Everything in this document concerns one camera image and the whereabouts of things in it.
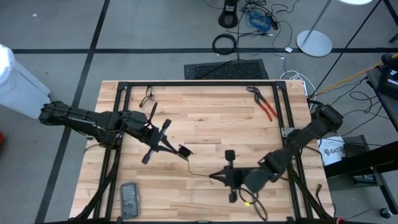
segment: wooden tabletop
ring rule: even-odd
[[[304,127],[310,122],[310,113],[303,86],[297,80],[286,82],[295,126]],[[117,81],[102,83],[96,105],[97,112],[112,111],[117,85]],[[258,88],[275,109],[272,88]],[[148,101],[143,108],[138,107],[145,91],[146,86],[132,88],[129,110],[141,111],[148,116],[154,101]],[[282,147],[277,119],[269,121],[265,112],[255,104],[253,94],[247,92],[245,86],[155,86],[153,94],[158,107],[152,123],[161,127],[166,119],[172,120],[166,132],[168,139],[175,147],[183,144],[193,151],[194,155],[189,157],[189,165],[191,172],[195,174],[208,175],[221,170],[227,165],[224,151],[228,149],[236,152],[236,167],[254,167],[268,152]],[[281,92],[279,96],[285,117]],[[93,144],[96,142],[88,142],[88,146]],[[316,141],[309,146],[318,149]],[[254,208],[245,206],[240,199],[236,203],[228,202],[229,187],[216,180],[210,181],[207,177],[191,175],[187,162],[176,155],[166,152],[154,153],[147,165],[142,164],[141,159],[148,149],[146,145],[125,135],[114,195],[113,220],[121,215],[119,187],[126,182],[137,182],[139,185],[138,220],[260,220]],[[92,147],[85,153],[70,212],[71,217],[79,214],[96,192],[103,157],[104,149],[101,147]],[[317,184],[322,184],[320,199],[325,210],[333,215],[320,155],[304,149],[302,161],[308,188],[315,195]],[[299,189],[297,192],[304,217],[302,194]],[[275,183],[268,182],[259,192],[259,200],[265,206],[270,221],[286,221],[287,216],[294,217],[287,181],[280,179]]]

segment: eyeglasses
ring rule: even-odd
[[[152,90],[153,87],[152,86],[148,86],[147,87],[147,91],[145,92],[145,97],[144,99],[142,99],[141,103],[139,104],[139,107],[143,107],[144,104],[148,101],[148,100],[154,100],[154,95],[152,94]]]

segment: pliers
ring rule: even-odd
[[[274,109],[272,109],[272,106],[267,102],[267,100],[261,95],[261,92],[258,88],[248,85],[246,87],[246,90],[254,93],[254,101],[267,113],[268,118],[270,121],[272,121],[271,114],[268,112],[267,108],[260,103],[260,99],[267,105],[267,107],[271,110],[271,113],[274,114],[275,117],[278,117],[278,115],[275,113]]]

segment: white trash can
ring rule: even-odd
[[[0,44],[0,104],[37,119],[50,90],[19,64],[12,51]]]

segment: smartphone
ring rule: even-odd
[[[125,183],[120,186],[121,217],[123,220],[137,218],[139,215],[138,184]]]

